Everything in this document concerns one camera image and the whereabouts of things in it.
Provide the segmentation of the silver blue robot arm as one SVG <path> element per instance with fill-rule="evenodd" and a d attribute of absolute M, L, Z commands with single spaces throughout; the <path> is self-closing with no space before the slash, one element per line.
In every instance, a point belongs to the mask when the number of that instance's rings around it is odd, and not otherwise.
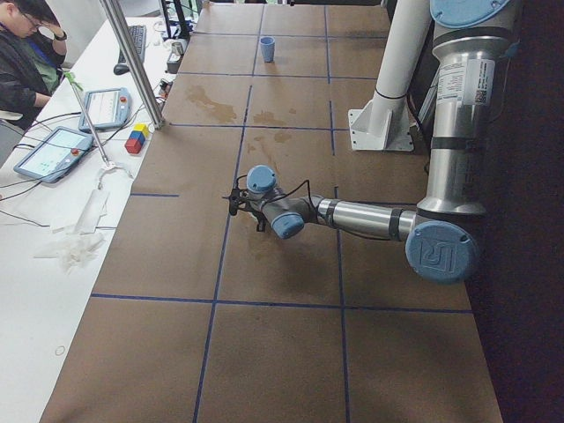
<path fill-rule="evenodd" d="M 407 151 L 407 95 L 426 37 L 438 60 L 427 193 L 415 211 L 315 195 L 293 198 L 265 165 L 233 188 L 229 211 L 253 214 L 282 239 L 316 223 L 359 237 L 401 241 L 409 265 L 440 284 L 467 279 L 479 263 L 484 139 L 497 63 L 517 42 L 519 1 L 400 1 L 373 98 L 349 113 L 356 151 Z"/>

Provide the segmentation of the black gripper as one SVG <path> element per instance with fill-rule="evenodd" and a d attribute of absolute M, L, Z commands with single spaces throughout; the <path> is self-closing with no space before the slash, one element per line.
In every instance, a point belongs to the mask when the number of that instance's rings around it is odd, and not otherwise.
<path fill-rule="evenodd" d="M 267 218 L 263 214 L 263 207 L 260 204 L 255 204 L 252 206 L 252 215 L 256 218 L 256 230 L 259 233 L 264 233 L 267 227 Z"/>

